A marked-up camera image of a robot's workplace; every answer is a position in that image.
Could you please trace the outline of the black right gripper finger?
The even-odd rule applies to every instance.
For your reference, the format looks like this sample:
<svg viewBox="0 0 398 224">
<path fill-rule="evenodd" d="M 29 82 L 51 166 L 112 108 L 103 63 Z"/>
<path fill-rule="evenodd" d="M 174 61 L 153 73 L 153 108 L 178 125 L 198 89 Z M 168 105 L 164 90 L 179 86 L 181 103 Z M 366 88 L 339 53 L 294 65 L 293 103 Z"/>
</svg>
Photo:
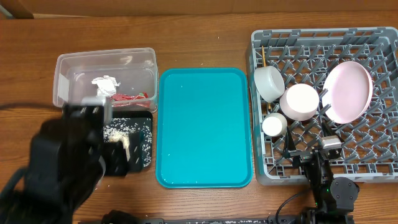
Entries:
<svg viewBox="0 0 398 224">
<path fill-rule="evenodd" d="M 296 150 L 294 140 L 292 138 L 292 132 L 289 128 L 286 130 L 285 138 L 284 138 L 284 148 L 283 152 L 293 152 Z"/>
<path fill-rule="evenodd" d="M 342 140 L 342 138 L 339 135 L 337 135 L 334 130 L 332 130 L 332 128 L 328 125 L 326 121 L 322 121 L 321 127 L 322 127 L 323 137 L 336 136 L 339 140 Z"/>
</svg>

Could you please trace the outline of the white paper cup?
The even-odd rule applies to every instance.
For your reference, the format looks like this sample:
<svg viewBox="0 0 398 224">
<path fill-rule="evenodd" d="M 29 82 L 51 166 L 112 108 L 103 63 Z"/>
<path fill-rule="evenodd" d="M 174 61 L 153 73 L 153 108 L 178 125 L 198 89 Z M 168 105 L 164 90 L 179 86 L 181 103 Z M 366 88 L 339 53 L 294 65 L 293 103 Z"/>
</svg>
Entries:
<svg viewBox="0 0 398 224">
<path fill-rule="evenodd" d="M 268 114 L 262 122 L 262 131 L 270 137 L 281 136 L 287 131 L 287 120 L 280 113 Z"/>
</svg>

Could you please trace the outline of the pink bowl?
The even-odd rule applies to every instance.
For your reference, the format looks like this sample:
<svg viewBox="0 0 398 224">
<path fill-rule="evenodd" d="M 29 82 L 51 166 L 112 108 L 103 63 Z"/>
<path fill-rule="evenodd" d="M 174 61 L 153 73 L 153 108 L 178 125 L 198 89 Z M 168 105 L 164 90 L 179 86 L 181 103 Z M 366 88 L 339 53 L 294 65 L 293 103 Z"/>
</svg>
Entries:
<svg viewBox="0 0 398 224">
<path fill-rule="evenodd" d="M 317 91 L 303 83 L 286 89 L 279 100 L 283 114 L 297 121 L 306 121 L 312 118 L 317 111 L 319 102 Z"/>
</svg>

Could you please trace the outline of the white round plate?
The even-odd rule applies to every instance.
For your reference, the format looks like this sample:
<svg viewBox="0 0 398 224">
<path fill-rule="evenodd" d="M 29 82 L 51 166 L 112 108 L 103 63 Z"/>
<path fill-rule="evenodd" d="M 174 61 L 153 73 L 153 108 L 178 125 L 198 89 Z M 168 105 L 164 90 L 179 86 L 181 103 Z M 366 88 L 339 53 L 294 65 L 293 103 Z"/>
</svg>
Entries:
<svg viewBox="0 0 398 224">
<path fill-rule="evenodd" d="M 373 81 L 369 72 L 358 62 L 337 65 L 327 76 L 322 106 L 329 108 L 326 116 L 335 123 L 346 124 L 359 118 L 367 110 L 373 95 Z"/>
</svg>

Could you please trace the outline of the red silver snack wrapper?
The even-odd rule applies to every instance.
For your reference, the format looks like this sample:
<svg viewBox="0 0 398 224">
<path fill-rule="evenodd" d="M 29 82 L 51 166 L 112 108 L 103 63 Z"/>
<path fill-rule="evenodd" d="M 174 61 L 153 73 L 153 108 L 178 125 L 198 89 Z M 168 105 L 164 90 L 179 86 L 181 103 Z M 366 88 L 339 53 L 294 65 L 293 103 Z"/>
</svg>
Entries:
<svg viewBox="0 0 398 224">
<path fill-rule="evenodd" d="M 148 108 L 151 102 L 147 101 L 147 98 L 148 94 L 146 92 L 141 92 L 134 96 L 117 93 L 111 97 L 111 100 L 112 102 L 116 101 L 114 106 L 141 106 Z"/>
</svg>

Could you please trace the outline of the grey bowl with food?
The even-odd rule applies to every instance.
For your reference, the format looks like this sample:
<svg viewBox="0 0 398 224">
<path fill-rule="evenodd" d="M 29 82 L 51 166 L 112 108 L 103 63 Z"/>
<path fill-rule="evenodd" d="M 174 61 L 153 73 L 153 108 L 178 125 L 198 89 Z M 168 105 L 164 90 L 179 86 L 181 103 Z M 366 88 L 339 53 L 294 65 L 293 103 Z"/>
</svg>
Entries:
<svg viewBox="0 0 398 224">
<path fill-rule="evenodd" d="M 268 103 L 275 101 L 284 94 L 284 80 L 278 69 L 273 66 L 255 69 L 254 82 L 260 96 Z"/>
</svg>

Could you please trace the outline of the white napkin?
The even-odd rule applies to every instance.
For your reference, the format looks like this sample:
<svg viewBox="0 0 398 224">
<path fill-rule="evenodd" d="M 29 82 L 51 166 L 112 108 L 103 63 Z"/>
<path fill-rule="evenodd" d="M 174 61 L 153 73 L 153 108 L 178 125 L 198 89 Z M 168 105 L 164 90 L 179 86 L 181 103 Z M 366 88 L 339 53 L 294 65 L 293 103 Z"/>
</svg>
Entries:
<svg viewBox="0 0 398 224">
<path fill-rule="evenodd" d="M 96 94 L 98 96 L 112 97 L 117 92 L 117 87 L 121 84 L 114 77 L 104 75 L 94 78 L 91 83 L 97 86 Z"/>
</svg>

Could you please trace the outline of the wooden chopstick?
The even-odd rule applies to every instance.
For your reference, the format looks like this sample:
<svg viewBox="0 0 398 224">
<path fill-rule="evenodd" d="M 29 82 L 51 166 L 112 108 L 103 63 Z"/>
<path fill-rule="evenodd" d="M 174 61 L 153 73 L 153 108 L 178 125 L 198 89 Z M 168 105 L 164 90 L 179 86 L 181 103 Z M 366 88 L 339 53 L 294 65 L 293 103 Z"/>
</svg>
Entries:
<svg viewBox="0 0 398 224">
<path fill-rule="evenodd" d="M 262 46 L 261 48 L 262 48 L 262 64 L 263 64 L 263 67 L 265 68 L 267 66 L 266 65 L 265 49 L 264 49 L 264 46 Z M 271 111 L 271 103 L 270 102 L 267 102 L 267 109 L 268 109 L 268 111 Z"/>
</svg>

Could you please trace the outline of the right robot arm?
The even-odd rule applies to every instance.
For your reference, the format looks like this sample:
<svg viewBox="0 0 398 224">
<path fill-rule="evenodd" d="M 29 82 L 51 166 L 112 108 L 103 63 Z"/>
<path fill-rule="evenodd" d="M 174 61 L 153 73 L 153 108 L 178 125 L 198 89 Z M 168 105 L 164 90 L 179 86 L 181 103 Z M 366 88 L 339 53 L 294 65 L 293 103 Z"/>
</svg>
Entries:
<svg viewBox="0 0 398 224">
<path fill-rule="evenodd" d="M 286 204 L 309 191 L 313 194 L 315 206 L 305 207 L 297 216 L 285 216 L 288 223 L 354 223 L 350 213 L 354 210 L 359 186 L 347 177 L 335 177 L 330 165 L 332 160 L 341 156 L 345 141 L 326 121 L 322 122 L 322 133 L 320 144 L 300 151 L 294 144 L 291 131 L 286 131 L 282 156 L 292 159 L 294 168 L 303 169 L 310 186 L 280 205 L 275 214 L 276 223 L 282 223 L 279 213 Z"/>
</svg>

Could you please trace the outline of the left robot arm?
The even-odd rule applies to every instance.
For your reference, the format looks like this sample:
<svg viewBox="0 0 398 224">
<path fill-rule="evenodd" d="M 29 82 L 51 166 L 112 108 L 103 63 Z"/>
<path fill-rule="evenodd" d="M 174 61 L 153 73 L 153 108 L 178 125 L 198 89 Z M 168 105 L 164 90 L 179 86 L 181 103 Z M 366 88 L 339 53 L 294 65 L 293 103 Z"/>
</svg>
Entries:
<svg viewBox="0 0 398 224">
<path fill-rule="evenodd" d="M 1 223 L 71 223 L 105 176 L 124 177 L 130 165 L 121 141 L 105 142 L 108 105 L 65 105 L 30 142 L 30 161 L 1 191 Z"/>
</svg>

